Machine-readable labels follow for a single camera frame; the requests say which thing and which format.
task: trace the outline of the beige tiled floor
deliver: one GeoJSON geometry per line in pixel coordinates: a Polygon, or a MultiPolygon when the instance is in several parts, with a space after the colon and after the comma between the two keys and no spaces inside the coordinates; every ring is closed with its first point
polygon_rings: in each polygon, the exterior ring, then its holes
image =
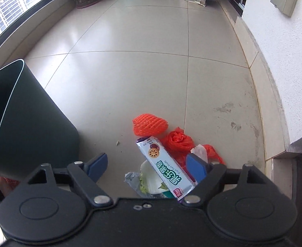
{"type": "Polygon", "coordinates": [[[108,154],[98,184],[113,197],[136,196],[123,180],[145,160],[132,132],[142,113],[212,144],[229,167],[264,171],[254,85],[216,0],[103,0],[69,13],[25,61],[77,127],[80,159],[108,154]]]}

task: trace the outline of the white wall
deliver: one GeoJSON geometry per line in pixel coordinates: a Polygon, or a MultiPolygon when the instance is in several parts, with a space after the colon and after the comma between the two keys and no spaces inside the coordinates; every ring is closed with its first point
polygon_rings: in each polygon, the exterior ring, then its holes
{"type": "Polygon", "coordinates": [[[277,85],[290,143],[302,144],[302,0],[297,0],[291,18],[280,13],[270,0],[247,0],[242,18],[277,85]]]}

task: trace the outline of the biscuit package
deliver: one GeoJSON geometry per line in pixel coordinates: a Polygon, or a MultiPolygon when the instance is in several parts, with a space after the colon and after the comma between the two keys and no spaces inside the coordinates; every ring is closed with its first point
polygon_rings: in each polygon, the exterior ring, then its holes
{"type": "Polygon", "coordinates": [[[136,144],[178,200],[194,189],[194,183],[157,138],[143,137],[136,144]]]}

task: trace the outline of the floor stain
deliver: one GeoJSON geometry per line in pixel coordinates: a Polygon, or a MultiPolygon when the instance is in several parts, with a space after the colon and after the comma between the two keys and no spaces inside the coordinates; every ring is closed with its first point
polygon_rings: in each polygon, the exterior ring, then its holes
{"type": "Polygon", "coordinates": [[[241,126],[239,124],[231,122],[231,129],[235,129],[236,131],[239,131],[241,129],[241,126]]]}
{"type": "Polygon", "coordinates": [[[214,110],[219,112],[230,113],[233,108],[234,108],[234,104],[229,102],[224,104],[222,107],[215,108],[214,110]]]}
{"type": "Polygon", "coordinates": [[[261,169],[263,167],[263,163],[260,158],[257,158],[256,161],[247,161],[247,163],[254,165],[258,169],[261,169]]]}
{"type": "Polygon", "coordinates": [[[252,85],[253,84],[253,82],[252,82],[252,78],[250,77],[250,76],[246,76],[246,77],[244,77],[245,78],[245,80],[246,80],[246,82],[249,84],[249,85],[252,85]]]}
{"type": "Polygon", "coordinates": [[[250,127],[253,128],[254,135],[255,135],[255,157],[257,157],[259,154],[259,148],[260,148],[260,144],[259,144],[260,130],[257,129],[254,124],[250,124],[250,127]]]}

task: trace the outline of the window frame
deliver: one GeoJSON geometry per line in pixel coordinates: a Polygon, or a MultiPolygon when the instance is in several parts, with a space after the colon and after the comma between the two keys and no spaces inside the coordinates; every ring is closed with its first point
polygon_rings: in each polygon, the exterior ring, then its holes
{"type": "Polygon", "coordinates": [[[33,7],[24,12],[18,19],[16,19],[10,26],[8,26],[1,34],[0,34],[0,46],[6,41],[6,39],[14,33],[14,31],[22,25],[29,17],[31,17],[34,13],[40,10],[42,7],[47,5],[53,0],[41,0],[33,7]]]}

